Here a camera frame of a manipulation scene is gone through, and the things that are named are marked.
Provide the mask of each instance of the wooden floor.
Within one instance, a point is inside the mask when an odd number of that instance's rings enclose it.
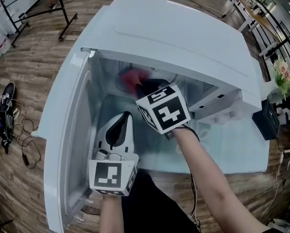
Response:
[[[65,41],[58,41],[58,34],[65,25],[62,12],[41,15],[29,20],[31,28],[25,29],[17,41],[17,47],[10,49],[0,59],[0,96],[4,87],[9,82],[17,86],[17,99],[22,101],[27,109],[27,116],[38,125],[44,104],[51,89],[52,83],[59,68],[68,54],[75,40],[103,5],[108,5],[112,0],[64,0],[69,17],[78,13],[78,19],[72,23],[66,32]],[[227,0],[173,0],[211,16],[220,18]],[[40,11],[48,6],[42,1],[31,13]],[[234,28],[238,28],[243,20],[235,8],[231,9],[223,19]],[[198,25],[191,25],[198,30]],[[254,39],[247,29],[243,32],[251,55],[259,60],[258,49]],[[25,125],[27,130],[32,130],[32,125]],[[35,139],[40,150],[42,161],[36,168],[29,170],[25,167],[19,145],[12,143],[9,147],[10,154],[4,154],[0,147],[0,215],[1,219],[13,219],[14,223],[5,227],[6,232],[44,233],[49,232],[43,195],[43,160],[45,141]],[[281,132],[280,148],[290,147],[288,132]],[[30,162],[38,158],[34,146],[24,148]],[[241,202],[259,218],[266,207],[269,206],[276,191],[275,174],[278,169],[280,152],[277,142],[270,144],[269,167],[265,173],[228,175],[228,181]],[[190,213],[193,207],[193,195],[190,187],[189,175],[166,174],[151,172],[156,185],[168,196],[174,199],[179,206]],[[278,195],[273,205],[261,219],[266,223],[270,218],[278,216],[288,207],[290,200],[290,178],[287,177],[284,187],[282,178]],[[85,209],[93,212],[100,206],[100,197],[91,197]],[[202,232],[220,232],[219,226],[208,211],[202,196],[198,195],[197,217],[201,221]],[[66,232],[84,233],[98,232],[99,216],[91,216],[80,212],[75,216]]]

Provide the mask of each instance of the metal stand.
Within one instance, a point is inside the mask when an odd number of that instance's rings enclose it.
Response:
[[[24,29],[25,29],[26,27],[30,27],[29,23],[27,22],[27,23],[25,23],[25,25],[21,28],[21,30],[19,30],[18,27],[16,26],[16,23],[17,23],[17,22],[20,22],[20,21],[22,21],[22,20],[26,20],[26,19],[28,19],[28,18],[32,18],[32,17],[38,16],[38,15],[42,15],[42,14],[45,14],[45,13],[52,13],[52,12],[54,12],[54,11],[62,10],[62,11],[63,11],[63,14],[64,14],[65,21],[66,21],[66,27],[65,27],[65,28],[62,30],[62,32],[60,33],[60,35],[59,35],[59,37],[58,37],[58,40],[59,40],[59,41],[63,41],[63,40],[64,40],[63,35],[64,35],[64,33],[66,32],[66,30],[68,29],[69,25],[72,23],[72,21],[73,21],[74,19],[77,19],[77,18],[78,18],[78,13],[76,13],[76,14],[72,17],[72,19],[69,21],[68,16],[67,16],[67,13],[66,13],[66,11],[65,11],[65,7],[64,7],[63,0],[59,0],[59,2],[60,2],[60,4],[61,4],[61,8],[56,8],[56,9],[53,9],[53,10],[46,10],[46,11],[39,12],[39,13],[33,14],[33,15],[31,15],[31,16],[28,16],[28,17],[22,18],[22,19],[17,20],[17,21],[13,21],[12,18],[11,18],[11,16],[10,16],[10,14],[9,14],[9,12],[8,12],[8,10],[7,10],[7,7],[10,6],[10,5],[11,5],[12,3],[14,3],[14,2],[10,3],[10,4],[7,5],[7,6],[5,6],[5,4],[3,3],[3,0],[0,0],[0,2],[1,2],[3,8],[4,8],[5,13],[7,14],[9,20],[11,21],[13,27],[15,28],[15,30],[16,30],[16,32],[17,32],[17,36],[16,36],[16,38],[15,38],[15,39],[13,40],[13,42],[12,42],[12,47],[13,47],[13,48],[15,48],[15,42],[17,41],[17,39],[19,38],[19,36],[21,35],[21,33],[24,31]]]

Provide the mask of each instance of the railing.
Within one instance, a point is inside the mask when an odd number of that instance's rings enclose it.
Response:
[[[249,16],[248,12],[245,10],[245,8],[242,6],[242,4],[240,4],[242,9],[245,11],[245,13],[247,14],[247,16]],[[272,29],[276,32],[276,36],[277,38],[283,42],[285,41],[284,44],[282,44],[282,46],[276,51],[270,54],[270,56],[268,56],[266,59],[263,58],[263,62],[265,64],[265,66],[267,66],[266,60],[268,58],[271,59],[271,62],[274,63],[275,59],[277,59],[278,54],[280,54],[282,57],[289,58],[290,59],[290,32],[288,31],[288,29],[285,27],[284,23],[278,22],[276,20],[276,18],[271,14],[271,12],[262,4],[262,6],[264,7],[265,11],[267,12],[267,14],[269,14],[269,17],[264,17],[268,23],[270,24],[270,26],[272,27]],[[270,44],[272,44],[275,39],[273,36],[268,35],[265,30],[263,29],[263,27],[255,27],[255,29],[258,33],[258,35],[260,36],[263,44],[264,44],[264,48],[267,48]]]

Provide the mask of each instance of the black cloth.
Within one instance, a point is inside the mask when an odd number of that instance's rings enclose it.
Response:
[[[139,170],[128,197],[122,197],[124,233],[198,233],[176,202],[157,188],[150,175]],[[265,233],[279,233],[270,229]]]

